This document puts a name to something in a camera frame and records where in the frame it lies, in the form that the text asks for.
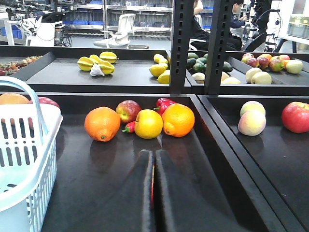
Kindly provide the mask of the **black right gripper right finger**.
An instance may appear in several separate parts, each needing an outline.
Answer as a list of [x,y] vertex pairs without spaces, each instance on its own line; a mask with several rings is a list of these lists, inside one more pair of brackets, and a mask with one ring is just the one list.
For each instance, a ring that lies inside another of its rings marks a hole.
[[242,232],[187,181],[166,150],[155,152],[154,199],[160,207],[160,232]]

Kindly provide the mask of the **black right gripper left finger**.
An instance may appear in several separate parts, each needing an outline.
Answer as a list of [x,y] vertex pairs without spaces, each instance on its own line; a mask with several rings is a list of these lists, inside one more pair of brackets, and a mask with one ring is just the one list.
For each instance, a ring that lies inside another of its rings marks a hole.
[[119,190],[80,221],[81,232],[150,232],[154,155],[140,156]]

